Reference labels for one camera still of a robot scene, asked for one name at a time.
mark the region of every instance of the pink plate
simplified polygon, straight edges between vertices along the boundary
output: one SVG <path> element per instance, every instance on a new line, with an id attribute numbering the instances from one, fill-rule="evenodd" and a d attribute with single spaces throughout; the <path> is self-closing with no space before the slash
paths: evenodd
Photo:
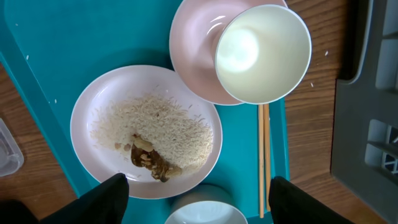
<path id="1" fill-rule="evenodd" d="M 184 0 L 170 31 L 170 56 L 175 71 L 188 88 L 204 100 L 218 105 L 238 105 L 221 86 L 211 55 L 217 34 L 238 14 L 255 6 L 284 0 Z"/>

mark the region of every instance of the wood grain surface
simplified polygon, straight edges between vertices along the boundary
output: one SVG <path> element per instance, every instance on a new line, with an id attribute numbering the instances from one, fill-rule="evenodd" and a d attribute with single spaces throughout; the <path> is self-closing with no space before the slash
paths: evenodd
<path id="1" fill-rule="evenodd" d="M 336 77 L 341 69 L 350 0 L 287 0 L 307 23 L 311 66 L 286 97 L 291 181 L 355 223 L 384 223 L 330 175 Z M 76 198 L 14 85 L 0 66 L 0 117 L 16 138 L 25 164 L 0 177 L 0 200 L 23 201 L 43 218 Z"/>

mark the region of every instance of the blue tray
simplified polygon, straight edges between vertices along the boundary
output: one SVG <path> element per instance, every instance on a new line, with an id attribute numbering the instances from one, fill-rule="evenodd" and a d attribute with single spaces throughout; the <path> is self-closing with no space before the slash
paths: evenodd
<path id="1" fill-rule="evenodd" d="M 169 30 L 181 0 L 0 0 L 0 61 L 77 196 L 98 182 L 80 165 L 69 135 L 73 105 L 96 77 L 126 65 L 171 68 Z M 284 100 L 270 104 L 271 172 L 289 179 Z M 258 219 L 257 106 L 217 106 L 224 142 L 204 183 L 226 189 Z M 129 199 L 124 223 L 163 223 L 170 199 Z"/>

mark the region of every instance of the pile of rice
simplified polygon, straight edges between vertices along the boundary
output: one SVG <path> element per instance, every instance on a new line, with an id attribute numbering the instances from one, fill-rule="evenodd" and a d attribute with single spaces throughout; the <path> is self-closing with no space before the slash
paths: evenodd
<path id="1" fill-rule="evenodd" d="M 188 117 L 177 101 L 159 95 L 114 103 L 96 109 L 91 137 L 108 149 L 115 144 L 132 145 L 132 135 L 152 143 L 154 149 L 169 163 L 179 166 L 183 174 L 200 169 L 213 146 L 212 132 L 200 115 Z"/>

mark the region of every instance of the chopstick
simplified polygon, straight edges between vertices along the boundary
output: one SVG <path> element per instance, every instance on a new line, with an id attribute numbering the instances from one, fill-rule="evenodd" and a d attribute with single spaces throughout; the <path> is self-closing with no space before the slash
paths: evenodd
<path id="1" fill-rule="evenodd" d="M 263 105 L 264 108 L 264 141 L 266 151 L 266 204 L 267 211 L 271 211 L 269 206 L 269 187 L 271 186 L 271 132 L 269 127 L 269 105 Z"/>
<path id="2" fill-rule="evenodd" d="M 264 107 L 259 105 L 259 215 L 264 218 Z"/>

